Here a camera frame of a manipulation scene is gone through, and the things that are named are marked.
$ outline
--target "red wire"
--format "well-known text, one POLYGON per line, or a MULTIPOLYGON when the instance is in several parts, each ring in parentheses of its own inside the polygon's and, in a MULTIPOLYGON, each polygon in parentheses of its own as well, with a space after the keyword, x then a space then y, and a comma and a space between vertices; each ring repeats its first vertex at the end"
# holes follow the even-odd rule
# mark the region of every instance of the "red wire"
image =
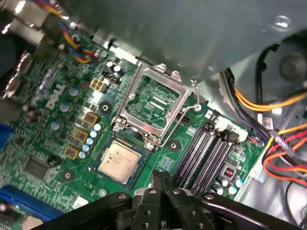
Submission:
MULTIPOLYGON (((285 142, 289 142, 291 140, 294 140, 294 139, 297 139, 297 138, 300 138, 304 135, 307 134, 307 130, 303 131, 303 132, 300 132, 300 133, 297 133, 291 137, 288 137, 285 139, 285 142)), ((275 146, 273 146, 270 150, 270 153, 274 152, 277 148, 280 147, 280 144, 277 144, 275 146)), ((277 167, 275 165, 273 165, 272 161, 269 160, 269 165, 275 169, 275 170, 278 170, 278 171, 287 171, 287 170, 291 170, 291 169, 297 169, 297 168, 300 168, 300 169, 307 169, 307 166, 304 166, 304 165, 297 165, 297 166, 289 166, 289 167, 277 167)))

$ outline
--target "capacitor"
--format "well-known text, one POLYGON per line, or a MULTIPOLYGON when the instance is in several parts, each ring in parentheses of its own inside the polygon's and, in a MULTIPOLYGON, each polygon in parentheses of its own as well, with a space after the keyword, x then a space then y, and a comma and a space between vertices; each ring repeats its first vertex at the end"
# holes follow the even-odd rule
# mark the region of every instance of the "capacitor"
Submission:
POLYGON ((111 67, 113 66, 113 62, 112 62, 112 61, 108 61, 108 62, 106 63, 106 66, 109 67, 109 68, 111 68, 111 67))
POLYGON ((213 190, 218 194, 218 195, 223 195, 224 190, 223 188, 218 184, 218 183, 214 183, 212 185, 213 190))
POLYGON ((38 117, 29 117, 27 116, 24 121, 28 124, 32 124, 32 123, 35 123, 35 122, 38 122, 39 121, 39 118, 38 117))
POLYGON ((70 89, 69 89, 69 92, 68 94, 72 97, 76 96, 77 94, 79 93, 79 90, 77 87, 75 86, 72 86, 70 89))
POLYGON ((90 132, 90 136, 92 137, 92 138, 95 138, 95 137, 97 137, 97 132, 96 131, 91 131, 90 132))
POLYGON ((102 126, 99 123, 94 125, 94 130, 97 131, 97 132, 99 132, 101 130, 101 128, 102 128, 102 126))
POLYGON ((234 181, 237 188, 241 188, 244 184, 244 181, 239 176, 236 176, 234 181))
POLYGON ((63 102, 59 105, 59 109, 60 109, 60 111, 62 111, 64 113, 69 112, 72 109, 72 104, 63 102))
POLYGON ((88 152, 89 150, 90 150, 90 147, 88 146, 88 145, 83 145, 82 146, 82 150, 84 151, 84 152, 88 152))
POLYGON ((216 180, 217 180, 223 187, 227 187, 228 184, 229 184, 228 180, 227 180, 225 177, 221 176, 221 175, 218 176, 216 180))
POLYGON ((120 66, 114 66, 113 70, 116 73, 121 73, 121 67, 120 66))
POLYGON ((100 57, 102 57, 102 58, 106 58, 107 55, 108 55, 108 53, 105 50, 101 51, 101 53, 100 53, 100 57))
POLYGON ((50 124, 50 128, 53 131, 56 131, 56 130, 60 129, 62 126, 63 126, 63 122, 61 120, 53 121, 50 124))
POLYGON ((88 138, 88 139, 86 139, 86 143, 88 145, 92 145, 94 143, 94 139, 93 138, 88 138))
POLYGON ((64 44, 60 44, 58 46, 59 51, 63 51, 65 49, 65 45, 64 44))
POLYGON ((237 193, 237 191, 238 191, 237 188, 232 183, 230 183, 228 188, 228 193, 230 195, 234 195, 237 193))
POLYGON ((23 111, 24 112, 28 112, 28 111, 35 110, 35 109, 36 109, 36 106, 32 105, 32 104, 25 104, 23 106, 23 111))
POLYGON ((39 117, 39 116, 41 116, 42 114, 43 114, 42 111, 36 109, 36 110, 30 111, 30 112, 28 113, 28 116, 29 116, 29 117, 39 117))
POLYGON ((79 152, 79 158, 84 159, 86 157, 86 153, 84 151, 79 152))

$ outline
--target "metal panel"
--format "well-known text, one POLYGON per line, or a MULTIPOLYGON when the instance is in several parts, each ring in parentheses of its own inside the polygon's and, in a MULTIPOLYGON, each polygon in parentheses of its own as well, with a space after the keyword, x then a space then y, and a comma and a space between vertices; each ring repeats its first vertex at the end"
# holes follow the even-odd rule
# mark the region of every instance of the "metal panel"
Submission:
POLYGON ((306 26, 305 0, 59 0, 153 65, 204 79, 306 26))

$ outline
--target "yellow wire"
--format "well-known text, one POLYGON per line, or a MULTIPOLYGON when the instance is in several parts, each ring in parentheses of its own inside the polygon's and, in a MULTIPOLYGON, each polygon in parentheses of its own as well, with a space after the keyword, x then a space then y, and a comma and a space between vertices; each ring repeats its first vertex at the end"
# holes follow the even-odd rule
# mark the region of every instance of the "yellow wire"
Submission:
POLYGON ((295 127, 292 127, 292 128, 281 130, 281 131, 278 132, 278 134, 281 135, 281 134, 285 134, 285 133, 290 133, 290 132, 294 132, 294 131, 297 131, 297 130, 300 130, 300 129, 303 129, 303 128, 306 128, 306 127, 307 127, 307 123, 302 124, 300 126, 295 126, 295 127))
POLYGON ((250 102, 248 99, 246 99, 237 89, 235 89, 236 95, 238 98, 241 98, 246 104, 253 106, 253 110, 258 108, 258 109, 274 109, 274 108, 279 108, 279 107, 284 107, 290 104, 293 104, 295 102, 298 102, 300 100, 302 100, 304 97, 307 96, 307 92, 299 95, 299 96, 295 96, 293 98, 290 98, 282 103, 277 103, 277 104, 272 104, 272 105, 261 105, 261 104, 255 104, 250 102))
POLYGON ((257 112, 265 112, 265 111, 270 111, 271 109, 259 109, 259 108, 254 108, 248 104, 246 104, 243 99, 236 93, 236 96, 238 98, 238 100, 247 108, 247 109, 251 109, 253 111, 257 111, 257 112))

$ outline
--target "chip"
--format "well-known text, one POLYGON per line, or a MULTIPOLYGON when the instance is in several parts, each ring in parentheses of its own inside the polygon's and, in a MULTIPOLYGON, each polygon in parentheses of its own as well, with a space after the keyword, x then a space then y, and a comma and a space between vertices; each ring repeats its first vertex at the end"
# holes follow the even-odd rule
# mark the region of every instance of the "chip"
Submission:
POLYGON ((17 142, 17 145, 22 146, 25 143, 25 138, 19 137, 16 142, 17 142))
POLYGON ((141 154, 114 140, 102 155, 98 170, 121 184, 127 184, 138 169, 141 157, 141 154))
POLYGON ((77 129, 73 134, 73 138, 75 138, 80 142, 85 142, 86 139, 88 138, 88 133, 82 129, 77 129))
POLYGON ((82 99, 80 99, 80 98, 77 100, 77 104, 83 105, 83 103, 84 103, 84 100, 82 100, 82 99))
POLYGON ((75 121, 76 121, 76 117, 70 116, 69 121, 70 121, 70 122, 75 122, 75 121))
POLYGON ((24 168, 24 172, 29 173, 40 180, 45 179, 48 171, 49 165, 34 157, 30 157, 24 168))
POLYGON ((85 102, 84 105, 83 105, 85 108, 90 108, 91 107, 91 103, 89 102, 85 102))
POLYGON ((64 156, 74 160, 78 156, 79 151, 72 146, 67 146, 64 150, 64 156))
POLYGON ((61 133, 61 134, 59 135, 59 137, 60 137, 61 139, 66 139, 67 134, 66 134, 66 133, 61 133))
POLYGON ((97 123, 98 118, 99 118, 98 115, 88 112, 85 114, 83 121, 90 125, 94 125, 97 123))

